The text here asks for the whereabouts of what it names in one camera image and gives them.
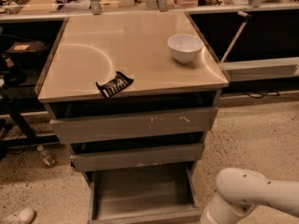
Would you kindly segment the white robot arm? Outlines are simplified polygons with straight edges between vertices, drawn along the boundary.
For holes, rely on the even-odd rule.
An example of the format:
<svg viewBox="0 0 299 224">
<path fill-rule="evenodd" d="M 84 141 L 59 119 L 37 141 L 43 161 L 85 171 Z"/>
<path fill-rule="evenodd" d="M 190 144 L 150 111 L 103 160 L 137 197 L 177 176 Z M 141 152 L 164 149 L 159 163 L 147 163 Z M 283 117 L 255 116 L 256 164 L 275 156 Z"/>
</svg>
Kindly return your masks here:
<svg viewBox="0 0 299 224">
<path fill-rule="evenodd" d="M 237 224 L 257 205 L 299 217 L 298 181 L 270 180 L 255 171 L 225 168 L 217 174 L 216 188 L 201 224 Z"/>
</svg>

